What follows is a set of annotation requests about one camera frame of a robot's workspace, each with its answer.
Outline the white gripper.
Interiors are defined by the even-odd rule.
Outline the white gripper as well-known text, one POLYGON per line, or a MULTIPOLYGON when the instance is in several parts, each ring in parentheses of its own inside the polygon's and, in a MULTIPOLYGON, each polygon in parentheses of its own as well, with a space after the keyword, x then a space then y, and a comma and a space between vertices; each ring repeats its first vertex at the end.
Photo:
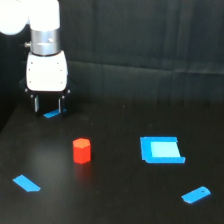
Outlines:
MULTIPOLYGON (((26 76, 19 82, 25 92, 68 92, 76 88, 76 83, 68 76, 68 66, 63 51, 53 56, 28 54, 26 76)), ((30 96, 31 106, 36 116, 39 115, 39 96, 30 96)), ((64 117, 65 96, 58 99, 59 114, 64 117)))

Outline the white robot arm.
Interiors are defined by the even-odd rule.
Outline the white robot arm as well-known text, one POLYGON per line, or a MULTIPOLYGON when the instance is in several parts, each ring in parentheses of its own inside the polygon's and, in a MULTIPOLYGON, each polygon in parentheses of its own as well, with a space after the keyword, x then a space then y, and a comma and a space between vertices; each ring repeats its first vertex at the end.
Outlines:
POLYGON ((76 84, 68 76, 64 51, 60 46, 60 6, 58 0, 0 0, 0 33, 19 34, 30 27, 31 40, 26 63, 26 76, 21 87, 30 95, 35 113, 39 112, 40 92, 59 94, 59 114, 65 99, 76 84))

